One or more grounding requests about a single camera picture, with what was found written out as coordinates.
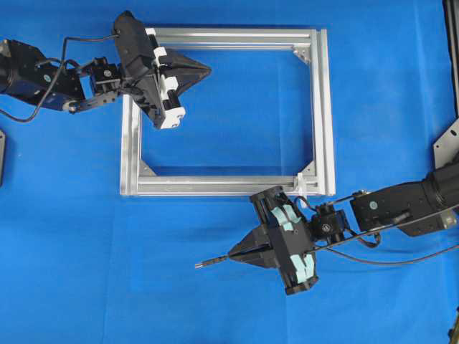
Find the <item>black cable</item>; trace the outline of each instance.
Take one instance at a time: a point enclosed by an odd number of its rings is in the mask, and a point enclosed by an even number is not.
[[[47,63],[51,63],[51,62],[56,62],[56,63],[60,63],[60,59],[57,59],[55,57],[49,57],[47,59],[43,59],[41,61],[38,61],[36,64],[35,64],[35,67],[40,67],[42,65],[45,65]]]
[[[442,249],[441,251],[429,254],[427,256],[423,256],[423,257],[416,258],[416,259],[411,259],[411,260],[405,260],[405,261],[402,261],[402,262],[375,262],[375,261],[372,261],[372,260],[356,258],[356,257],[350,256],[349,254],[345,254],[343,252],[336,251],[334,249],[327,248],[326,250],[330,251],[330,252],[333,252],[334,254],[337,254],[339,256],[342,256],[342,257],[344,257],[346,259],[349,259],[349,260],[351,260],[353,262],[358,262],[358,263],[363,263],[363,264],[371,264],[371,265],[379,265],[379,266],[382,266],[382,267],[396,267],[396,266],[402,266],[402,265],[407,265],[407,264],[415,264],[415,263],[423,262],[423,261],[425,261],[427,259],[436,257],[436,256],[438,256],[440,254],[443,254],[443,253],[446,253],[446,252],[449,252],[449,251],[453,251],[454,249],[459,249],[459,244],[451,246],[451,247],[448,247],[447,249]]]
[[[306,199],[306,197],[303,197],[303,196],[296,196],[295,199],[293,200],[293,203],[297,204],[298,199],[300,199],[301,201],[303,201],[303,202],[306,204],[306,206],[307,206],[310,210],[317,212],[316,208],[313,208],[313,207],[311,206],[311,204],[309,203],[308,199]]]
[[[42,99],[40,99],[40,101],[38,102],[37,106],[35,107],[35,110],[34,112],[28,117],[28,118],[16,118],[14,116],[11,116],[10,114],[8,114],[6,111],[4,110],[0,110],[0,113],[2,115],[5,115],[7,116],[8,118],[16,121],[16,122],[19,122],[19,123],[28,123],[30,122],[31,120],[33,120],[35,118],[35,116],[38,115],[38,112],[40,110],[40,108],[42,107],[44,101],[46,100],[46,98],[48,97],[48,95],[51,93],[52,91],[52,88],[56,85],[56,82],[57,82],[57,78],[60,76],[60,73],[61,71],[65,68],[65,65],[66,65],[66,62],[70,63],[70,61],[73,62],[73,60],[68,60],[68,61],[65,61],[65,52],[67,51],[67,42],[68,41],[77,41],[77,42],[104,42],[104,41],[107,41],[109,39],[113,39],[113,38],[116,38],[118,37],[117,34],[111,34],[110,36],[106,36],[106,37],[102,37],[102,38],[78,38],[78,37],[65,37],[64,38],[64,44],[62,45],[62,56],[61,56],[61,59],[59,61],[59,68],[57,68],[57,71],[54,75],[54,77],[52,78],[51,80],[51,83],[49,84],[46,92],[43,94],[42,96]]]
[[[420,217],[418,219],[414,219],[414,220],[411,220],[411,221],[408,221],[408,222],[404,222],[402,224],[395,223],[395,224],[387,224],[387,225],[384,225],[384,226],[376,227],[376,228],[374,228],[372,230],[365,231],[363,233],[357,234],[356,236],[351,236],[350,238],[347,238],[347,239],[342,240],[340,242],[335,242],[333,244],[328,244],[326,246],[318,246],[318,247],[316,247],[316,248],[314,248],[314,249],[312,249],[310,251],[305,252],[305,254],[314,253],[314,252],[321,251],[323,249],[328,249],[330,247],[334,247],[334,246],[337,246],[337,245],[345,244],[347,242],[350,242],[350,241],[358,239],[358,238],[365,237],[367,235],[373,235],[373,234],[379,233],[381,231],[384,231],[385,229],[389,229],[389,228],[393,228],[393,227],[409,226],[410,224],[415,224],[416,222],[429,219],[432,216],[437,216],[438,214],[441,214],[444,211],[448,211],[448,210],[451,210],[451,209],[454,209],[454,208],[457,208],[457,207],[459,207],[459,204],[455,204],[454,206],[450,206],[450,207],[448,207],[446,209],[443,209],[443,210],[440,210],[440,211],[436,211],[435,213],[431,213],[431,214],[428,214],[426,216],[422,216],[422,217]]]
[[[350,229],[350,228],[346,228],[346,229],[349,231],[349,233],[351,233],[352,236],[358,235],[352,229]],[[357,240],[359,240],[359,242],[361,244],[363,244],[364,246],[368,247],[369,249],[375,249],[376,247],[379,246],[379,244],[381,244],[381,234],[380,233],[376,233],[374,235],[374,242],[368,242],[367,240],[362,239],[362,238],[357,238]]]

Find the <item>blue surface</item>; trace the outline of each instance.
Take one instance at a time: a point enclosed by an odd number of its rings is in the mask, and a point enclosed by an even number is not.
[[[432,168],[431,144],[455,117],[440,2],[18,0],[2,4],[1,34],[57,56],[65,35],[106,35],[125,9],[158,24],[325,27],[344,196],[420,179]],[[103,55],[117,60],[112,43],[69,49],[82,62]],[[307,121],[286,117],[309,106],[294,73],[307,76],[299,61],[250,53],[236,54],[236,66],[224,53],[201,59],[214,74],[184,95],[183,125],[145,130],[152,166],[269,174],[298,168],[299,157],[307,162],[309,134],[295,129]],[[24,117],[32,111],[7,97],[0,106]],[[193,269],[257,226],[247,199],[118,195],[120,102],[79,115],[43,110],[30,125],[1,118],[0,128],[9,136],[0,188],[0,343],[447,341],[459,303],[458,253],[394,269],[320,253],[320,282],[286,297],[274,270]],[[458,238],[457,229],[416,239],[394,230],[374,252],[340,249],[409,259]]]

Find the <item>rectangular frame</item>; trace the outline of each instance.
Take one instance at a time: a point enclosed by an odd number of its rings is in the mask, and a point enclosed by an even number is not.
[[[123,96],[120,194],[125,196],[252,195],[280,185],[287,194],[334,195],[335,157],[327,31],[315,29],[148,28],[174,49],[290,50],[310,66],[313,160],[296,176],[157,176],[142,161],[142,112]]]

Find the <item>white plastic part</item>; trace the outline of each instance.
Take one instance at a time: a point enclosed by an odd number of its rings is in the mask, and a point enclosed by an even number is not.
[[[161,129],[175,128],[179,126],[180,120],[185,116],[185,109],[182,106],[175,107],[174,109],[164,111],[164,115],[166,118],[164,118]]]
[[[168,100],[169,96],[167,95],[167,92],[170,90],[175,91],[178,87],[179,82],[176,77],[165,77],[164,75],[161,75],[159,78],[159,95],[161,100]]]
[[[155,64],[156,64],[156,66],[159,67],[161,65],[159,63],[159,57],[167,55],[166,48],[165,47],[157,47],[157,48],[153,49],[153,53],[155,55],[155,60],[154,60]]]

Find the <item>metal rod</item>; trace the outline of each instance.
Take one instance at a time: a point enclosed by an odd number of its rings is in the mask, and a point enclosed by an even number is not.
[[[213,265],[213,264],[216,264],[216,263],[224,262],[225,260],[227,260],[227,258],[228,258],[228,256],[224,255],[224,256],[221,256],[221,257],[204,260],[203,262],[195,264],[194,268],[195,269],[201,269],[202,267],[208,267],[209,265]]]

